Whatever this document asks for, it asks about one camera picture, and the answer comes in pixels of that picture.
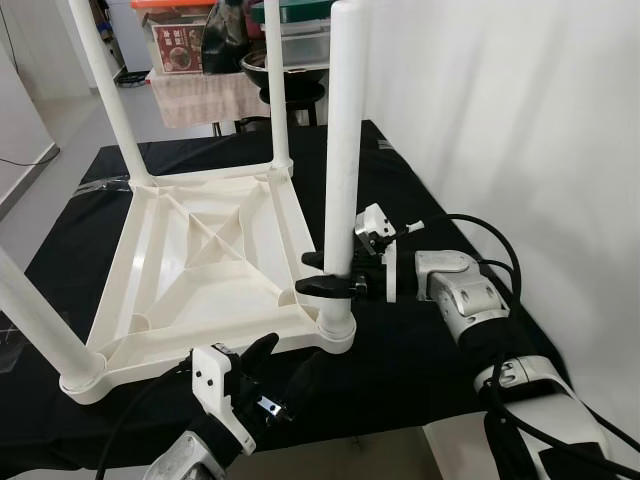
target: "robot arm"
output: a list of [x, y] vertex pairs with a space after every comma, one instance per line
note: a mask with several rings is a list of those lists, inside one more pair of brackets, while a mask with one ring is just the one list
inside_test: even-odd
[[[451, 250], [398, 252], [397, 239], [420, 228], [424, 228], [422, 222], [396, 231], [380, 207], [371, 205], [356, 220], [360, 245], [355, 250], [352, 277], [312, 277], [297, 282], [296, 289], [328, 298], [371, 301], [385, 297], [394, 302], [410, 296], [436, 302], [488, 410], [485, 432], [501, 479], [617, 478], [505, 421], [491, 395], [496, 362], [501, 362], [500, 406], [566, 445], [603, 460], [610, 455], [593, 416], [552, 363], [537, 354], [520, 323], [510, 316], [508, 304], [481, 274], [476, 260]], [[307, 254], [303, 261], [322, 268], [322, 253]], [[581, 476], [579, 472], [588, 473]]]
[[252, 375], [278, 343], [272, 333], [242, 355], [224, 345], [191, 352], [192, 390], [204, 409], [169, 450], [147, 470], [145, 480], [222, 480], [238, 455], [250, 455], [272, 426], [291, 420], [297, 405], [311, 394], [317, 354], [301, 365], [283, 402], [269, 399]]
[[[296, 290], [325, 298], [395, 302], [410, 296], [413, 301], [436, 302], [475, 376], [475, 390], [488, 412], [485, 433], [501, 480], [617, 478], [535, 434], [544, 432], [553, 443], [579, 448], [600, 462], [607, 462], [610, 455], [594, 417], [552, 363], [537, 354], [476, 260], [457, 251], [397, 251], [397, 239], [421, 228], [424, 224], [418, 222], [396, 231], [374, 204], [356, 220], [360, 247], [355, 250], [352, 276], [311, 277], [296, 282]], [[302, 261], [322, 269], [324, 258], [322, 252], [311, 252]], [[240, 453], [254, 451], [267, 428], [291, 418], [284, 405], [304, 402], [300, 398], [285, 398], [284, 403], [270, 400], [251, 378], [277, 341], [277, 335], [271, 334], [241, 357], [222, 345], [193, 350], [192, 388], [206, 415], [150, 467], [146, 480], [223, 479]], [[302, 392], [309, 395], [309, 371], [318, 355], [294, 375], [288, 389], [296, 392], [294, 397]]]

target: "floor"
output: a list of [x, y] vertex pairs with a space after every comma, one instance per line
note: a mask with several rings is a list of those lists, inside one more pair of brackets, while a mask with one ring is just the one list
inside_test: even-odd
[[[166, 128], [149, 86], [121, 89], [138, 142], [212, 136], [210, 125]], [[36, 108], [62, 152], [0, 222], [0, 245], [25, 269], [93, 162], [115, 136], [100, 97], [38, 102]]]
[[[120, 90], [139, 142], [208, 137], [211, 126], [164, 127], [150, 87]], [[100, 98], [40, 102], [37, 108], [60, 146], [61, 155], [0, 223], [0, 245], [26, 268], [79, 181], [105, 145], [116, 143]], [[146, 467], [116, 469], [108, 480], [143, 478]], [[33, 471], [15, 480], [89, 480], [93, 472]], [[405, 429], [352, 439], [303, 445], [240, 458], [231, 480], [244, 479], [439, 479], [421, 429]]]
[[[146, 467], [111, 470], [106, 480], [138, 480]], [[95, 472], [33, 471], [15, 480], [92, 480]], [[240, 457], [229, 480], [440, 480], [421, 429], [301, 445]]]

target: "metal bowl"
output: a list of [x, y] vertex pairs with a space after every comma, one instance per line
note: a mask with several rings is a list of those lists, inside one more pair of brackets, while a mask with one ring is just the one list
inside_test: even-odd
[[[265, 68], [265, 59], [267, 58], [266, 50], [256, 50], [245, 55], [240, 60], [242, 71], [247, 74], [249, 79], [259, 88], [269, 88], [269, 73]], [[305, 83], [318, 83], [327, 73], [327, 69], [305, 70], [296, 69], [284, 72], [284, 86], [299, 87]]]

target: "black tablecloth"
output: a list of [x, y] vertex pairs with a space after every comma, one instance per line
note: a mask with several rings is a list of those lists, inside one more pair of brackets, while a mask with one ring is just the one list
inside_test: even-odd
[[[326, 127], [290, 131], [293, 184], [317, 248], [323, 246]], [[397, 225], [442, 213], [407, 163], [370, 122], [363, 123], [358, 208], [377, 202]], [[154, 175], [248, 165], [272, 158], [270, 132], [141, 145]], [[126, 174], [117, 147], [105, 147], [84, 182]], [[94, 191], [69, 201], [31, 263], [27, 275], [85, 340], [100, 301], [132, 194]], [[403, 249], [456, 249], [473, 253], [452, 223], [402, 241]], [[360, 304], [353, 348], [335, 357], [318, 392], [295, 422], [259, 445], [272, 449], [330, 438], [424, 425], [476, 411], [479, 405], [458, 350], [434, 304]], [[554, 346], [523, 312], [540, 353], [565, 372]], [[276, 355], [262, 380], [281, 391], [313, 352]], [[123, 385], [104, 400], [81, 406], [58, 387], [58, 375], [32, 347], [14, 370], [0, 375], [0, 478], [37, 468], [95, 468], [114, 419], [145, 382]], [[177, 377], [132, 415], [110, 467], [148, 464], [201, 413], [190, 379]]]

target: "box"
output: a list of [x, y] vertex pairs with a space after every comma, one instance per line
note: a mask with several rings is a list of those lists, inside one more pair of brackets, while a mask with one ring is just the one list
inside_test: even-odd
[[[331, 5], [335, 0], [281, 0], [282, 62], [285, 70], [329, 68]], [[265, 29], [264, 4], [251, 18]]]
[[216, 0], [132, 0], [156, 73], [202, 72], [202, 35]]

